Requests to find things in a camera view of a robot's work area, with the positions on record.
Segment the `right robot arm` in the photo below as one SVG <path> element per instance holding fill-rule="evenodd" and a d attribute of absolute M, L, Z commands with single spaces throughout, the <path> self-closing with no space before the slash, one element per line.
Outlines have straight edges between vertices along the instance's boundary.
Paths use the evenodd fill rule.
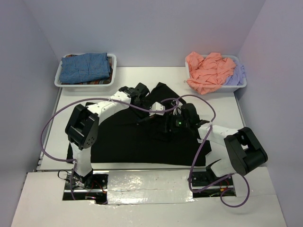
<path fill-rule="evenodd" d="M 252 129 L 231 129 L 201 120 L 192 103 L 177 108 L 172 116 L 172 128 L 187 130 L 199 143 L 211 141 L 226 148 L 228 158 L 218 159 L 206 167 L 206 180 L 211 185 L 229 174 L 245 176 L 268 161 Z"/>

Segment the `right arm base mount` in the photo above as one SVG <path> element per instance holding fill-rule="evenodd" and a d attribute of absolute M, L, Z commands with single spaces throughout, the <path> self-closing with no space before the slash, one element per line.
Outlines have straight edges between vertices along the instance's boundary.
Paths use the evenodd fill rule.
<path fill-rule="evenodd" d="M 205 170 L 194 170 L 191 177 L 191 186 L 193 190 L 200 190 L 210 183 L 218 180 L 219 178 L 215 177 L 210 173 L 210 168 L 206 167 Z M 232 177 L 226 178 L 202 192 L 193 192 L 193 198 L 206 198 L 206 197 L 220 197 L 221 193 L 228 190 L 224 193 L 223 196 L 235 196 L 234 185 Z"/>

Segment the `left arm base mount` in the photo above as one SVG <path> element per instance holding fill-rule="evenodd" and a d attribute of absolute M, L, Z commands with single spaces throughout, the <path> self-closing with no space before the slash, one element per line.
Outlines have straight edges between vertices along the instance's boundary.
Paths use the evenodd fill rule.
<path fill-rule="evenodd" d="M 85 186 L 81 184 L 75 177 L 71 181 L 71 172 L 64 170 L 66 176 L 57 176 L 65 181 L 63 189 L 63 201 L 85 201 L 94 200 L 96 204 L 107 204 L 107 183 L 108 174 L 94 173 L 91 182 Z"/>

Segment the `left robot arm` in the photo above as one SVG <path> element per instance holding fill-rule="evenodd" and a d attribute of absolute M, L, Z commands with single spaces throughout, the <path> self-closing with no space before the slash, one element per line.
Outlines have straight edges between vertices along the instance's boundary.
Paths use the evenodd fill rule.
<path fill-rule="evenodd" d="M 75 182 L 81 188 L 88 188 L 93 182 L 91 147 L 97 141 L 99 125 L 115 113 L 127 109 L 130 104 L 139 106 L 148 93 L 149 89 L 139 83 L 136 87 L 121 87 L 107 100 L 74 107 L 65 133 L 72 148 Z"/>

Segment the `black long sleeve shirt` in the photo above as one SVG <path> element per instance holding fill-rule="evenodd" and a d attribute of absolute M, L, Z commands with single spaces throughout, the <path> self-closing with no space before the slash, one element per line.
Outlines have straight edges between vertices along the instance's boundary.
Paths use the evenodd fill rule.
<path fill-rule="evenodd" d="M 97 141 L 91 147 L 91 163 L 152 163 L 189 166 L 193 158 L 206 163 L 210 142 L 201 144 L 190 132 L 169 132 L 166 122 L 177 107 L 187 104 L 166 84 L 158 83 L 144 99 L 151 107 L 159 102 L 163 116 L 149 116 L 147 110 L 129 105 L 104 120 L 98 127 Z"/>

